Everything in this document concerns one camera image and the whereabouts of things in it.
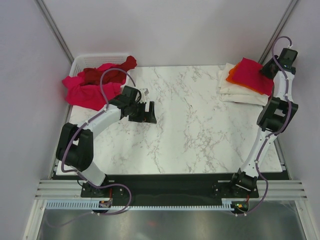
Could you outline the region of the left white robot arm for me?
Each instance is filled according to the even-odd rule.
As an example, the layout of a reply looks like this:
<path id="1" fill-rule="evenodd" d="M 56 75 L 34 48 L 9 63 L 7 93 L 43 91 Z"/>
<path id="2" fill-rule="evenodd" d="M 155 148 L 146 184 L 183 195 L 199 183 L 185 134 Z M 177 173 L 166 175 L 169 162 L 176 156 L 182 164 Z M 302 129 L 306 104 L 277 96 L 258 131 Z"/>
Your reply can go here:
<path id="1" fill-rule="evenodd" d="M 106 196 L 110 185 L 106 174 L 94 163 L 94 140 L 110 125 L 128 118 L 130 122 L 156 124 L 155 102 L 143 101 L 137 88 L 125 86 L 122 93 L 109 100 L 94 116 L 79 124 L 63 125 L 55 157 L 63 173 L 75 173 L 92 184 L 99 197 Z"/>

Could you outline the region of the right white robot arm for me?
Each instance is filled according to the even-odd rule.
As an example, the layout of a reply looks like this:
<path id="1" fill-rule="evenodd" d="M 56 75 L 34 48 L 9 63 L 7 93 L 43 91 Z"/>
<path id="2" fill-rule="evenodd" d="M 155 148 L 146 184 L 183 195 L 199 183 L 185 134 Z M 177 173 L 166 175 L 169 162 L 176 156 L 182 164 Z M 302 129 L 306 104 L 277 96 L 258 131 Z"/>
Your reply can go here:
<path id="1" fill-rule="evenodd" d="M 299 105 L 294 103 L 292 97 L 296 74 L 293 63 L 297 56 L 296 50 L 283 48 L 279 56 L 273 55 L 261 69 L 264 76 L 273 78 L 274 92 L 258 116 L 257 136 L 246 161 L 227 184 L 229 192 L 235 197 L 244 198 L 257 190 L 260 166 L 267 151 L 298 111 Z"/>

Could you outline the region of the crimson red t shirt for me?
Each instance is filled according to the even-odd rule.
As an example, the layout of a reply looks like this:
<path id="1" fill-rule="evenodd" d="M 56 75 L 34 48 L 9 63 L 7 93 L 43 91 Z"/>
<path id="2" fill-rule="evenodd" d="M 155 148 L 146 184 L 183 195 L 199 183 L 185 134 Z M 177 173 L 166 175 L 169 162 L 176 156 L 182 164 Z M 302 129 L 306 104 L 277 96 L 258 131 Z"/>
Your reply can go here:
<path id="1" fill-rule="evenodd" d="M 261 95 L 270 96 L 273 90 L 274 81 L 264 76 L 260 72 L 261 69 L 261 64 L 243 57 L 236 65 L 231 80 L 234 84 L 250 89 Z"/>

